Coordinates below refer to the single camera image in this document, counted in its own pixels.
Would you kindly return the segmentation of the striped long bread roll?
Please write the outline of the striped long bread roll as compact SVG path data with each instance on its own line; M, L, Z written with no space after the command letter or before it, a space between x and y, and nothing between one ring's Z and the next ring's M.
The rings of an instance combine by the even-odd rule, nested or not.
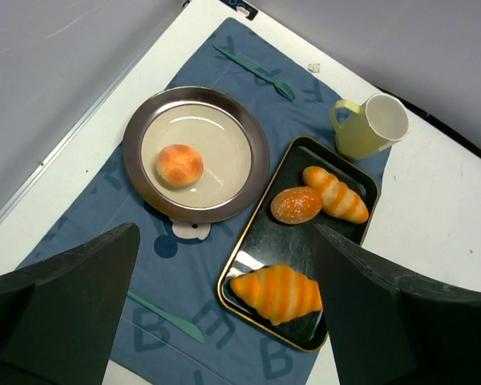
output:
M321 194L322 210L326 214L357 225L368 221L369 211L364 200L333 173L318 166L309 166L303 170L302 180Z

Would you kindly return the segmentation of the large striped croissant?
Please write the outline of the large striped croissant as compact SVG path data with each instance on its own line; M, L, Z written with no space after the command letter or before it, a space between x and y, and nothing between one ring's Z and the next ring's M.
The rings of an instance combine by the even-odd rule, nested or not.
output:
M322 310L317 282L286 264L242 274L229 285L239 299L274 326Z

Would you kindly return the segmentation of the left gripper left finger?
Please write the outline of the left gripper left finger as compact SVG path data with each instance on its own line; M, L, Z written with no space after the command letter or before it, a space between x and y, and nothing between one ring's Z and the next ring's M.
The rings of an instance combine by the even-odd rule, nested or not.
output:
M0 384L103 381L139 243L124 223L0 276Z

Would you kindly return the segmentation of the blue cloth placemat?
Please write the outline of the blue cloth placemat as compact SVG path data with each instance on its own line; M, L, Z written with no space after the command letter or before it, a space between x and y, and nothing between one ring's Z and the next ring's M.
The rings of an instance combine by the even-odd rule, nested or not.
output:
M225 48L269 77L288 83L291 102L213 45ZM338 94L283 55L246 25L223 21L171 81L229 94L260 122L272 168L289 143L311 136L335 145L329 111ZM135 222L141 243L131 289L151 304L196 325L201 344L145 307L126 301L111 357L154 384L303 384L314 353L293 349L227 311L216 296L220 273L251 216L246 210L207 228L171 221L143 203L116 149L71 207L25 259L30 265L71 249L125 221Z

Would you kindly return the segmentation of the teal plastic fork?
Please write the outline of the teal plastic fork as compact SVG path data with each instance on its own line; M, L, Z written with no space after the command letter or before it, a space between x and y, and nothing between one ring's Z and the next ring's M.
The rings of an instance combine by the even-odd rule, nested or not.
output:
M281 96L285 97L289 101L293 102L296 100L297 96L292 87L286 83L283 80L276 79L269 77L268 75L263 74L261 71L257 70L254 66L251 64L245 62L242 58L239 56L236 56L232 54L230 51L227 51L223 47L219 47L217 45L213 45L213 47L220 52L223 56L226 58L232 60L234 63L239 65L240 67L244 68L246 71L252 73L255 75L257 78L264 80L266 83L270 83L274 86L275 90L277 93L279 93Z

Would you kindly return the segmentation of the glazed round bun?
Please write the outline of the glazed round bun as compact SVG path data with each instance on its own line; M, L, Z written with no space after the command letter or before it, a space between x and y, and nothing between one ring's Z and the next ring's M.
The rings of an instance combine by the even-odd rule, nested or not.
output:
M322 210L321 194L310 187L294 187L279 192L272 200L273 217L287 225L299 225L312 220Z

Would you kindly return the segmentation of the small round orange bun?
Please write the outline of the small round orange bun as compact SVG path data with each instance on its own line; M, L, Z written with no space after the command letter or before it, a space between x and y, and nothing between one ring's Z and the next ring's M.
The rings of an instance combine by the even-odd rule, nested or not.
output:
M156 171L169 186L183 188L201 178L204 162L194 148L184 144L172 144L159 152Z

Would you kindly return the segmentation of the brown rimmed ceramic plate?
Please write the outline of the brown rimmed ceramic plate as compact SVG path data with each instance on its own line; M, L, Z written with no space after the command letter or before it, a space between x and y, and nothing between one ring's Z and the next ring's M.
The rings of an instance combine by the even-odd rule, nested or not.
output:
M164 148L197 150L200 178L171 186L156 169ZM269 174L267 139L254 115L223 92L186 86L143 102L123 134L123 162L135 190L154 209L180 221L213 223L246 209Z

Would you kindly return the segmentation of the black rectangular tray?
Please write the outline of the black rectangular tray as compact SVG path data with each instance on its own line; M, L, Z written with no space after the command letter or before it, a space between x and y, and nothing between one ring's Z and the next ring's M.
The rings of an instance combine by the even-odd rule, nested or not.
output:
M358 245L363 242L367 224L355 225L325 213L302 225L284 225L273 217L269 208L272 199L284 189L301 185L301 173L308 166L319 166L333 173L361 196L369 210L374 209L379 198L379 185L370 174L315 139L298 136L285 151L245 231L234 246L217 283L217 293L223 306L246 322L298 350L312 352L318 350L327 338L328 329L322 312L274 326L238 298L229 285L236 276L281 263L314 279L311 231L315 225L329 226Z

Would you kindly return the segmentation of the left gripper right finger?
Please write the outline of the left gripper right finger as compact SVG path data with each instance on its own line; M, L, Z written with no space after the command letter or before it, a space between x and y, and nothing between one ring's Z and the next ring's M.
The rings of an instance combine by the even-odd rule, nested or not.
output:
M481 293L418 274L331 228L313 262L342 384L481 384Z

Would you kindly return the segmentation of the blue label sticker left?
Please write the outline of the blue label sticker left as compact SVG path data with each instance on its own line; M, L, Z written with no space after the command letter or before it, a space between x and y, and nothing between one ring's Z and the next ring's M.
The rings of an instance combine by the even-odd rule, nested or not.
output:
M252 21L258 14L258 9L248 4L244 0L220 0L229 8L235 10L237 13L242 14L245 18Z

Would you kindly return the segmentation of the pale yellow mug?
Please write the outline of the pale yellow mug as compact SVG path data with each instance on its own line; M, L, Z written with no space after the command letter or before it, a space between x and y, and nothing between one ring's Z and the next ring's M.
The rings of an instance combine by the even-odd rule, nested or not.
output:
M377 93L363 104L338 100L329 113L337 152L349 160L363 160L403 140L410 122L402 102Z

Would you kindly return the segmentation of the teal plastic knife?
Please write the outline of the teal plastic knife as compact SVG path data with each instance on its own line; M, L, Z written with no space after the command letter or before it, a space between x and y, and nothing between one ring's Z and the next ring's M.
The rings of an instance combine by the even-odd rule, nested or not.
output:
M159 315L161 318L168 321L173 326L180 329L186 335L193 338L197 342L199 342L201 344L206 343L204 334L192 322L190 322L186 319L180 318L180 317L178 317L174 314L170 314L170 313L166 312L165 310L162 310L158 306L155 306L155 305L151 304L149 301L141 298L138 294L134 293L131 290L129 290L127 292L127 297L130 298L132 301L136 302L137 304L139 304L139 305L145 307L146 309L150 310L151 312Z

